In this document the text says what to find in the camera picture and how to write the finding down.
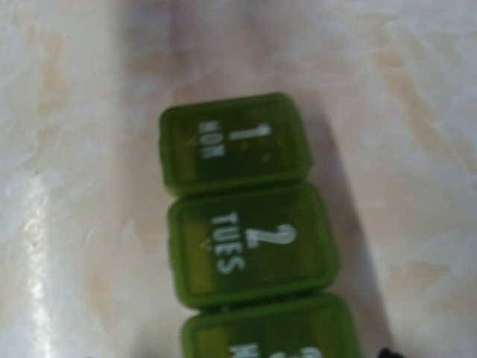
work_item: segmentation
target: white marble countertop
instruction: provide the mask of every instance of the white marble countertop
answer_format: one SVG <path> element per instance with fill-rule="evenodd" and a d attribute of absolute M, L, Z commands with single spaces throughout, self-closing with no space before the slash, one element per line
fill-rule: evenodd
<path fill-rule="evenodd" d="M 476 357 L 475 0 L 0 8 L 0 357 L 180 357 L 157 117 L 277 90 L 366 357 Z"/>

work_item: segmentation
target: pill organizer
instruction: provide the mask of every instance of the pill organizer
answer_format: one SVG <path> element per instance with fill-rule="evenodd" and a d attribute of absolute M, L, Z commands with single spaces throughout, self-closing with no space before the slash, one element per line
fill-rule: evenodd
<path fill-rule="evenodd" d="M 280 93 L 189 104 L 159 119 L 177 297 L 202 313 L 185 358 L 361 358 L 294 102 Z"/>
<path fill-rule="evenodd" d="M 180 197 L 304 179 L 312 164 L 280 93 L 173 107 L 159 126 L 164 182 Z"/>
<path fill-rule="evenodd" d="M 177 295 L 189 307 L 320 289 L 338 271 L 323 202 L 307 183 L 183 199 L 168 220 Z"/>
<path fill-rule="evenodd" d="M 185 358 L 361 358 L 353 320 L 337 296 L 202 315 L 182 332 Z"/>

